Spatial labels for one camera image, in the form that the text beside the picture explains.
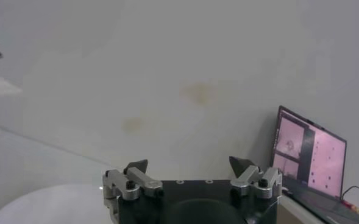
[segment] laptop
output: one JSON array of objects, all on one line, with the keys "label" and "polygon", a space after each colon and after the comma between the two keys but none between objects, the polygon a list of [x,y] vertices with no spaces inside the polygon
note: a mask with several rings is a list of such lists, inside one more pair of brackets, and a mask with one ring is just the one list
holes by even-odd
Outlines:
[{"label": "laptop", "polygon": [[280,106],[272,167],[283,172],[286,195],[326,223],[359,223],[340,202],[347,141]]}]

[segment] white round object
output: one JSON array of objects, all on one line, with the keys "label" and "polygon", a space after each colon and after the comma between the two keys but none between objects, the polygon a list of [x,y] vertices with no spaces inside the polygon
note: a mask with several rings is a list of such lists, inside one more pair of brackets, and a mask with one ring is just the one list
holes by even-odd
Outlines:
[{"label": "white round object", "polygon": [[61,185],[24,195],[0,210],[0,224],[113,224],[99,187]]}]

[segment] laptop screen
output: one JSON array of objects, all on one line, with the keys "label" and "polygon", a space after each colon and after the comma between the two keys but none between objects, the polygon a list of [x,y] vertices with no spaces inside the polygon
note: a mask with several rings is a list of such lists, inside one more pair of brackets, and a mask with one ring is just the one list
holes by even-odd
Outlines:
[{"label": "laptop screen", "polygon": [[345,140],[280,107],[273,167],[284,176],[340,197],[345,154]]}]

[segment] cable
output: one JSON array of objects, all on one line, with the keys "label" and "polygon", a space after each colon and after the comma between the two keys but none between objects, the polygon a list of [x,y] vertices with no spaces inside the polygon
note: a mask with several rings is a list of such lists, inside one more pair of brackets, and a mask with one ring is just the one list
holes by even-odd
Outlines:
[{"label": "cable", "polygon": [[348,189],[342,194],[341,199],[344,200],[344,195],[345,195],[349,190],[351,190],[351,189],[353,189],[353,188],[358,188],[358,189],[359,189],[358,186],[351,186],[350,188],[348,188]]}]

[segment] laptop keyboard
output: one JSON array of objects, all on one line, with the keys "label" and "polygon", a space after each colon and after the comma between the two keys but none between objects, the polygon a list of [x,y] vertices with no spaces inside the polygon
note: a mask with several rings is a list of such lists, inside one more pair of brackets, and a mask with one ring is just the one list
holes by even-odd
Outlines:
[{"label": "laptop keyboard", "polygon": [[310,191],[301,193],[300,196],[298,196],[298,199],[309,205],[324,210],[320,212],[329,218],[333,223],[335,223],[335,221],[340,224],[359,223],[359,215],[339,202],[330,200]]}]

